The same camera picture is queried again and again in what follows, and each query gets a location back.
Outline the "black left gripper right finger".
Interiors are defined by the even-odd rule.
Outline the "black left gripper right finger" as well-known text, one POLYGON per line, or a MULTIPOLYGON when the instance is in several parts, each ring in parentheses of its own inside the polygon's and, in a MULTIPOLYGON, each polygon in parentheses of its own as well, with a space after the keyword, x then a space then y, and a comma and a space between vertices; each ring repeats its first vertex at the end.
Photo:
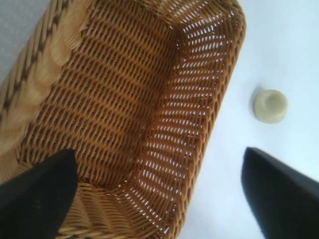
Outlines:
POLYGON ((319 237, 319 184, 266 152, 248 147, 241 171, 246 200, 267 239, 319 237))

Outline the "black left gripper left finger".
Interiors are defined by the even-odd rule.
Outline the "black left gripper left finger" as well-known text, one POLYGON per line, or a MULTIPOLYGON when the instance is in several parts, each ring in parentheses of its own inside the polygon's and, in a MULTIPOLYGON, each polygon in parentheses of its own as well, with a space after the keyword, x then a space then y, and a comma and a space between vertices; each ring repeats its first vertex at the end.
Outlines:
POLYGON ((2 239, 53 239, 77 190, 75 152, 64 149, 0 187, 2 239))

